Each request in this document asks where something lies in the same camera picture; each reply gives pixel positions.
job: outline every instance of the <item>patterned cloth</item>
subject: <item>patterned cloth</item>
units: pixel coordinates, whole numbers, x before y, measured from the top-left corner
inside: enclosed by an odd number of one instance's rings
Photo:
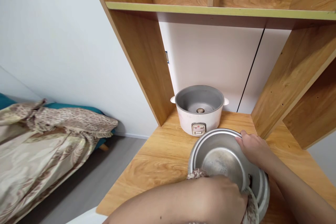
[[[0,110],[0,224],[13,224],[78,170],[118,121],[38,103]]]
[[[200,168],[196,168],[187,176],[187,179],[198,179],[201,177],[208,177],[207,173]],[[245,188],[242,192],[243,194],[248,194],[247,208],[245,215],[241,221],[241,224],[258,224],[259,223],[259,212],[258,203],[250,187]],[[189,224],[201,224],[199,222],[190,222]]]

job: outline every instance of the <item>baseboard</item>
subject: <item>baseboard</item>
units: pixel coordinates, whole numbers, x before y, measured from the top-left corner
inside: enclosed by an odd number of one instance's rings
[[[133,137],[133,138],[140,138],[140,139],[148,139],[149,136],[142,136],[142,135],[134,135],[134,134],[128,134],[123,132],[115,132],[114,135],[122,136],[122,137]]]

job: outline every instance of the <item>person's left hand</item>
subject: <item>person's left hand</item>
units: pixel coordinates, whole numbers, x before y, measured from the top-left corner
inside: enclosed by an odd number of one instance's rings
[[[201,193],[198,207],[204,215],[202,221],[207,224],[240,224],[248,196],[242,195],[238,186],[225,176],[197,180],[198,192]]]

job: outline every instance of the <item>leopard print fabric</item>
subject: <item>leopard print fabric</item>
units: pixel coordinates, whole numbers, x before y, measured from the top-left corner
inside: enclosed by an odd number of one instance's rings
[[[43,133],[63,127],[67,131],[83,133],[96,138],[111,137],[118,121],[83,108],[51,109],[43,107],[46,100],[37,103],[17,103],[10,110],[33,131]]]
[[[196,168],[192,173],[188,174],[187,179],[198,179],[201,177],[208,177],[207,173],[200,168]],[[241,221],[241,224],[258,224],[259,223],[259,212],[257,200],[250,187],[245,188],[242,192],[243,194],[248,194],[247,208],[245,215]],[[188,224],[206,224],[200,222],[189,222]]]

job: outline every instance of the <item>rice cooker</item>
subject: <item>rice cooker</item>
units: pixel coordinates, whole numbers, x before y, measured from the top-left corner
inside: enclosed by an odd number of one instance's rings
[[[218,89],[205,85],[186,87],[170,101],[176,104],[182,129],[195,137],[216,129],[223,106],[229,104]]]

